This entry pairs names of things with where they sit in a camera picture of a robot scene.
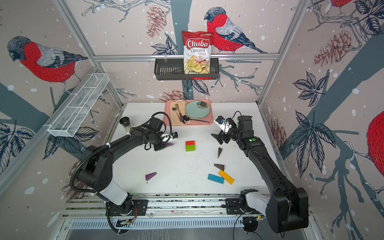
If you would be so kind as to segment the silver spoon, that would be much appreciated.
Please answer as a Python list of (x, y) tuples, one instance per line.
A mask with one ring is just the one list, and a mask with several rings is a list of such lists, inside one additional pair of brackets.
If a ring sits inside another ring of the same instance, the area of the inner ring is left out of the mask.
[(172, 107), (172, 111), (173, 111), (173, 118), (176, 119), (176, 117), (178, 117), (178, 112), (177, 112), (177, 108), (175, 106)]

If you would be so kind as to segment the yellow rectangular block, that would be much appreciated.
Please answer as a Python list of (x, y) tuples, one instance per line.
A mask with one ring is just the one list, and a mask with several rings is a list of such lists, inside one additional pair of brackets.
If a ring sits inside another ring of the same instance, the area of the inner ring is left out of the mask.
[(227, 183), (229, 183), (230, 185), (232, 185), (234, 183), (234, 179), (232, 177), (230, 177), (225, 171), (223, 170), (220, 170), (219, 171), (219, 176), (221, 178), (223, 178)]

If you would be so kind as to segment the dark brown wedge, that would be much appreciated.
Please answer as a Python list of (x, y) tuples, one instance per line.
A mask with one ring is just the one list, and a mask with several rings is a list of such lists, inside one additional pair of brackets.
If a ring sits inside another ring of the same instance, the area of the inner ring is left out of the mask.
[(214, 164), (214, 166), (218, 169), (220, 169), (221, 171), (224, 171), (225, 170), (225, 166), (224, 165), (221, 165), (221, 164)]
[(222, 148), (218, 148), (218, 158), (220, 157), (221, 153), (222, 153), (223, 149)]

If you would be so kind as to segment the green rectangular block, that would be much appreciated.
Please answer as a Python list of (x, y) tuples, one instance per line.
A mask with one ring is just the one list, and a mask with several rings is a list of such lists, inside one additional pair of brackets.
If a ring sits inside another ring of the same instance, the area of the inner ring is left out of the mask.
[(195, 145), (187, 145), (186, 146), (186, 152), (194, 152), (196, 150)]

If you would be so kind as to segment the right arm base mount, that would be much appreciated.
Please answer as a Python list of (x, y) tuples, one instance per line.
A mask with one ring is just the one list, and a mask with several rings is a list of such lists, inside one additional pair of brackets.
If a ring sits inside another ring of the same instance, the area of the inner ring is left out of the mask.
[(225, 199), (225, 208), (227, 215), (260, 215), (261, 213), (257, 210), (246, 207), (239, 199)]

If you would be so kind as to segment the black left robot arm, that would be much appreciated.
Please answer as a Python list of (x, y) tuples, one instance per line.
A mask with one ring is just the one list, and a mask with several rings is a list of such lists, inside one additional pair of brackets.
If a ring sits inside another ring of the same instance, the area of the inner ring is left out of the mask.
[(107, 203), (107, 211), (115, 215), (130, 215), (134, 202), (132, 195), (114, 176), (115, 164), (128, 156), (131, 150), (144, 146), (145, 150), (161, 151), (178, 138), (171, 124), (152, 116), (145, 123), (131, 127), (125, 136), (86, 149), (81, 163), (75, 168), (69, 186), (77, 193), (93, 193)]

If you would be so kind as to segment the iridescent gold purple knife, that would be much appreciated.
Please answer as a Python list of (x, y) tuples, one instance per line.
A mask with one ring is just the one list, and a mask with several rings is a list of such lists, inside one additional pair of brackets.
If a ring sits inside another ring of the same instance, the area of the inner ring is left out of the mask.
[(175, 109), (176, 109), (177, 114), (178, 114), (179, 117), (180, 117), (181, 122), (182, 122), (183, 124), (185, 124), (186, 122), (185, 122), (185, 120), (184, 120), (184, 118), (183, 118), (183, 115), (182, 115), (182, 113), (181, 113), (181, 111), (180, 111), (180, 108), (179, 108), (179, 105), (178, 105), (178, 104), (175, 104)]

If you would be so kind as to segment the beige cloth napkin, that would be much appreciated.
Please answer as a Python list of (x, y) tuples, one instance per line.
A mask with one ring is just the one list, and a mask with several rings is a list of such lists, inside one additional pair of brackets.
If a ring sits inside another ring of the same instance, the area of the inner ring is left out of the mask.
[(185, 101), (170, 101), (169, 111), (170, 119), (173, 126), (183, 126), (186, 124), (183, 116), (185, 112), (186, 102)]

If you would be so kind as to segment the teal rectangular block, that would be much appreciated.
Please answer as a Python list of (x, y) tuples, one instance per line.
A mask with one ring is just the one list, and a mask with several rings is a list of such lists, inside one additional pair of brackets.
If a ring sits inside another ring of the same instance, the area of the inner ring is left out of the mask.
[(218, 184), (223, 184), (224, 183), (224, 178), (220, 177), (220, 176), (216, 176), (216, 175), (212, 175), (212, 174), (209, 174), (208, 175), (208, 180), (209, 181), (212, 181), (212, 182), (215, 182), (215, 183), (218, 183)]

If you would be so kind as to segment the pink serving tray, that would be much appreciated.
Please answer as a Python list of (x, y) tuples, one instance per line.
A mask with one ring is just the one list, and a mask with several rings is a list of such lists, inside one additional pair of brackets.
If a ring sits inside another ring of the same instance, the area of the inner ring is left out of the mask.
[(209, 100), (167, 101), (165, 113), (172, 126), (211, 125), (213, 113)]

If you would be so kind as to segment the Chuba cassava chips bag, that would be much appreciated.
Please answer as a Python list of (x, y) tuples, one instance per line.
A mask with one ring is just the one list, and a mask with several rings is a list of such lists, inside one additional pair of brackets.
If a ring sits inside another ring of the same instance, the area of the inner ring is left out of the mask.
[(200, 73), (203, 68), (210, 72), (213, 33), (182, 31), (184, 66)]

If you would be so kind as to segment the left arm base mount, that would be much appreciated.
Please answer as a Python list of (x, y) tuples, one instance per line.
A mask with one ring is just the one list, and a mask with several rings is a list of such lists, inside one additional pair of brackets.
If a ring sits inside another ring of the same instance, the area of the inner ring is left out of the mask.
[(106, 209), (110, 217), (145, 216), (148, 200), (127, 200), (121, 206), (112, 202), (106, 203)]

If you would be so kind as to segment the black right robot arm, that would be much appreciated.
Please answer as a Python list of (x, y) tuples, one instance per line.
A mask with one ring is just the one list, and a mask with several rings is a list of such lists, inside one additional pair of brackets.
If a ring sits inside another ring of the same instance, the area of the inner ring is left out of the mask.
[(264, 215), (275, 233), (307, 228), (308, 194), (303, 188), (297, 188), (289, 181), (270, 157), (263, 141), (254, 136), (252, 117), (241, 115), (234, 122), (231, 118), (218, 116), (215, 123), (221, 131), (212, 136), (219, 144), (235, 141), (256, 166), (270, 193), (267, 197), (255, 189), (241, 191), (241, 211), (246, 214), (259, 212)]

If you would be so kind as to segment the black spoon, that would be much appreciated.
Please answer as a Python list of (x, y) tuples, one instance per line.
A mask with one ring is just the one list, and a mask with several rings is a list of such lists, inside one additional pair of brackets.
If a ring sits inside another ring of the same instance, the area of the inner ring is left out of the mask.
[(191, 122), (191, 121), (195, 121), (195, 122), (202, 122), (202, 123), (209, 123), (209, 121), (204, 121), (204, 120), (199, 120), (199, 119), (191, 119), (189, 116), (187, 115), (184, 115), (183, 116), (183, 119), (185, 122)]

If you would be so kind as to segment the mint green flower plate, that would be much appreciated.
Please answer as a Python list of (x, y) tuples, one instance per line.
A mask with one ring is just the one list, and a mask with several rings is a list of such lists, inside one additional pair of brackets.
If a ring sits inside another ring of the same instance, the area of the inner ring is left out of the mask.
[(192, 101), (186, 104), (186, 115), (191, 119), (203, 119), (211, 112), (211, 107), (203, 101)]

